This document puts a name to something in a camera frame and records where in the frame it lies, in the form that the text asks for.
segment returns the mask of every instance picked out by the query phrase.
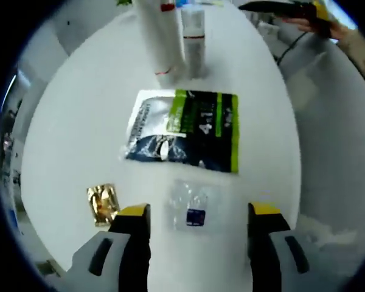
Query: plastic bag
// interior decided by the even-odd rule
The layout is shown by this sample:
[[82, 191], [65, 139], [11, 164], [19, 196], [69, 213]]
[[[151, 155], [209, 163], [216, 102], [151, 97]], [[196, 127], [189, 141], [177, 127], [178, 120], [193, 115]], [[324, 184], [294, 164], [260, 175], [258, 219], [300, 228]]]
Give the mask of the plastic bag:
[[221, 186], [176, 180], [167, 202], [169, 227], [176, 231], [211, 233], [225, 226]]
[[235, 95], [181, 89], [140, 91], [127, 132], [127, 159], [238, 172]]

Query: white bottle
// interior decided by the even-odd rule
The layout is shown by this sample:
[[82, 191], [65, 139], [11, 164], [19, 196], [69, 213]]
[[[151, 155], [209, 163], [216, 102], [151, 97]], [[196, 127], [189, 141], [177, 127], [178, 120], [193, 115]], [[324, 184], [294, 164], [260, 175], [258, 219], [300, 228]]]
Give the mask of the white bottle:
[[206, 51], [204, 10], [198, 5], [185, 5], [181, 17], [187, 78], [202, 78]]
[[169, 52], [172, 56], [174, 70], [177, 76], [184, 71], [183, 50], [181, 49], [181, 34], [178, 25], [175, 0], [161, 0], [161, 25], [166, 32]]
[[178, 78], [178, 58], [176, 52], [181, 54], [173, 45], [173, 22], [176, 23], [175, 8], [167, 12], [161, 11], [165, 5], [164, 0], [133, 0], [142, 37], [144, 39], [147, 55], [157, 81], [162, 88], [171, 87]]

